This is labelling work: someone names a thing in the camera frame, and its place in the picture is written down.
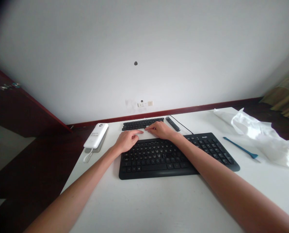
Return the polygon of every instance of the white wall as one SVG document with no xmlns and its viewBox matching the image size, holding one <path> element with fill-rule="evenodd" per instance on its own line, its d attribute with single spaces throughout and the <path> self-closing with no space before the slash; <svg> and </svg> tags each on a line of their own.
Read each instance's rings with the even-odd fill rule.
<svg viewBox="0 0 289 233">
<path fill-rule="evenodd" d="M 66 124 L 259 97 L 288 59 L 289 0 L 13 0 L 0 15 L 0 69 Z"/>
</svg>

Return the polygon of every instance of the keyboard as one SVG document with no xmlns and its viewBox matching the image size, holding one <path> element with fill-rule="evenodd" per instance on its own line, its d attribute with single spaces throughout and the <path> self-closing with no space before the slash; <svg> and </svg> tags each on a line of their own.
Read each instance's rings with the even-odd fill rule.
<svg viewBox="0 0 289 233">
<path fill-rule="evenodd" d="M 122 131 L 147 128 L 147 126 L 152 125 L 156 121 L 164 122 L 164 118 L 155 118 L 155 119 L 147 119 L 147 120 L 141 120 L 141 121 L 125 122 L 123 123 Z"/>
<path fill-rule="evenodd" d="M 238 163 L 213 133 L 192 134 L 184 137 L 232 171 L 240 170 Z M 119 171 L 121 180 L 194 174 L 199 174 L 199 172 L 169 140 L 138 140 L 129 151 L 121 154 Z"/>
</svg>

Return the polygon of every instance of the plastic bag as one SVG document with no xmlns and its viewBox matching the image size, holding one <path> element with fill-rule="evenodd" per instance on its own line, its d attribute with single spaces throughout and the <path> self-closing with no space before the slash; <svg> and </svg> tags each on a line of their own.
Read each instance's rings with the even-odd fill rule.
<svg viewBox="0 0 289 233">
<path fill-rule="evenodd" d="M 281 138 L 271 123 L 261 122 L 243 110 L 242 108 L 237 114 L 231 114 L 214 109 L 213 113 L 233 126 L 238 134 L 249 137 L 271 162 L 289 167 L 289 140 Z"/>
</svg>

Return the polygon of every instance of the person's left hand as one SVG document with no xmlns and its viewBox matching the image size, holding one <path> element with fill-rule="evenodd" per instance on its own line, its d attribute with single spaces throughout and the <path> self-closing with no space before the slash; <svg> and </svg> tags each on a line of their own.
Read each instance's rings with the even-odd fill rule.
<svg viewBox="0 0 289 233">
<path fill-rule="evenodd" d="M 139 140 L 139 137 L 136 135 L 137 133 L 144 132 L 141 130 L 121 132 L 113 147 L 116 148 L 120 154 L 130 150 L 133 145 L 135 145 L 135 143 Z"/>
</svg>

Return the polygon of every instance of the door handle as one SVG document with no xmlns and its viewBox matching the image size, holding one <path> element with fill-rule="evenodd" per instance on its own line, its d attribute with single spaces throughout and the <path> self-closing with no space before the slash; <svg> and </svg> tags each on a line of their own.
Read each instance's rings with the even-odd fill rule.
<svg viewBox="0 0 289 233">
<path fill-rule="evenodd" d="M 20 88 L 21 85 L 19 83 L 12 83 L 11 85 L 3 84 L 3 86 L 0 86 L 0 90 L 6 91 L 6 90 L 12 90 L 15 88 Z"/>
</svg>

